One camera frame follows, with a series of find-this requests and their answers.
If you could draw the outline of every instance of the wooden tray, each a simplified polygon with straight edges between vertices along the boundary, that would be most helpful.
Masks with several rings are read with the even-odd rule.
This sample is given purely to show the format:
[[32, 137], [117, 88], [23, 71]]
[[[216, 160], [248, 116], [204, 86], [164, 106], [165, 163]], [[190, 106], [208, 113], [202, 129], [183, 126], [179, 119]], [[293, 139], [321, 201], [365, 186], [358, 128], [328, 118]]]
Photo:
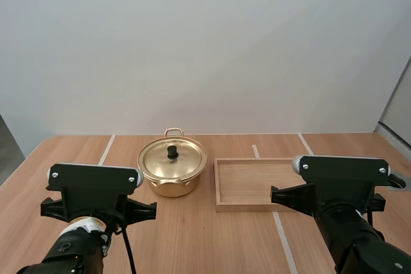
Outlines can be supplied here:
[[305, 184], [292, 158], [216, 158], [217, 212], [282, 212], [292, 209], [271, 203], [271, 186], [279, 189]]

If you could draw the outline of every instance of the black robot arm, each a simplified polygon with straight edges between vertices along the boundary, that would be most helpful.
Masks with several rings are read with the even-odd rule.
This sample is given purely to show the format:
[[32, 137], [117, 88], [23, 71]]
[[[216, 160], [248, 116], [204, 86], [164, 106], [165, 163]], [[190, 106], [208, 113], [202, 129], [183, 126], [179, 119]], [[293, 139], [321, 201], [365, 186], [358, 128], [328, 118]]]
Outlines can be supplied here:
[[411, 273], [411, 257], [372, 227], [372, 212], [385, 206], [374, 188], [389, 185], [387, 162], [306, 155], [294, 159], [293, 169], [307, 183], [272, 187], [271, 200], [314, 217], [338, 274]]
[[18, 274], [102, 274], [112, 234], [122, 233], [132, 273], [136, 272], [126, 227], [155, 219], [157, 204], [127, 198], [143, 182], [134, 168], [55, 164], [49, 171], [49, 191], [62, 199], [45, 199], [42, 216], [70, 223], [40, 264]]

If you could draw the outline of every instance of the pot handle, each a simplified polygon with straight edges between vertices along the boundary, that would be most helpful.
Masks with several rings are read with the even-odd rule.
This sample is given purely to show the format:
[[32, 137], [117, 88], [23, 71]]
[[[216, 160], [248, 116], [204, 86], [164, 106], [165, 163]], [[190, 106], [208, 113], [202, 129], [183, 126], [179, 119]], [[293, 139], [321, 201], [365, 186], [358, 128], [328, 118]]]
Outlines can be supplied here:
[[184, 183], [182, 180], [180, 180], [180, 179], [159, 180], [158, 182], [152, 181], [152, 184], [153, 184], [154, 187], [160, 187], [160, 186], [162, 186], [162, 185], [164, 185], [164, 184], [170, 184], [170, 183], [179, 184], [179, 185], [185, 186], [185, 183]]
[[165, 133], [164, 133], [164, 137], [167, 137], [168, 133], [171, 131], [179, 131], [181, 136], [184, 136], [183, 131], [180, 128], [168, 128]]

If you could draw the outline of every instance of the metal pot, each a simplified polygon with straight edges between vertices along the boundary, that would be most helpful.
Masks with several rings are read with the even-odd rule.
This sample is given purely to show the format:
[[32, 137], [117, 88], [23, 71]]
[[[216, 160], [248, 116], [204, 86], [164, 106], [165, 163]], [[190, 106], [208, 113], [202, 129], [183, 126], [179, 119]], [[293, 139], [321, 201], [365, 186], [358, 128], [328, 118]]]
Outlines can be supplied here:
[[[179, 131], [180, 135], [169, 136], [171, 131]], [[206, 149], [185, 137], [180, 128], [166, 130], [164, 137], [145, 146], [138, 158], [139, 169], [151, 189], [164, 197], [190, 193], [198, 185], [206, 163]]]

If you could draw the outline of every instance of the wooden table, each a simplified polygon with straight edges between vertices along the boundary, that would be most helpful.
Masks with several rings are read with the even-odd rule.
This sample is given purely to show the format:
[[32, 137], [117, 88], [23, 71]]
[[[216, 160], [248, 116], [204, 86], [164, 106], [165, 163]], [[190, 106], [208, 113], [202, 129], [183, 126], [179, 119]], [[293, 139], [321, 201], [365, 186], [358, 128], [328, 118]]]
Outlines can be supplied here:
[[[294, 157], [307, 154], [310, 149], [321, 155], [381, 157], [393, 170], [411, 176], [411, 163], [375, 133], [302, 137], [308, 147], [297, 134], [193, 136], [209, 153], [199, 187], [187, 196], [169, 199], [155, 195], [144, 183], [131, 197], [143, 203], [158, 203], [155, 221], [127, 229], [137, 272], [334, 273], [333, 261], [312, 218], [296, 212], [215, 212], [214, 158], [254, 157], [252, 145], [261, 157]], [[155, 138], [158, 137], [116, 136], [102, 163], [137, 167], [140, 150]], [[25, 265], [40, 262], [67, 225], [40, 217], [41, 201], [48, 196], [59, 198], [59, 193], [45, 190], [49, 167], [56, 162], [98, 164], [109, 141], [110, 136], [48, 139], [0, 187], [1, 273], [15, 273]], [[384, 187], [377, 192], [386, 198], [387, 204], [385, 212], [375, 213], [374, 226], [388, 242], [411, 254], [411, 192]], [[105, 258], [105, 273], [130, 273], [120, 236], [113, 237], [109, 256]]]

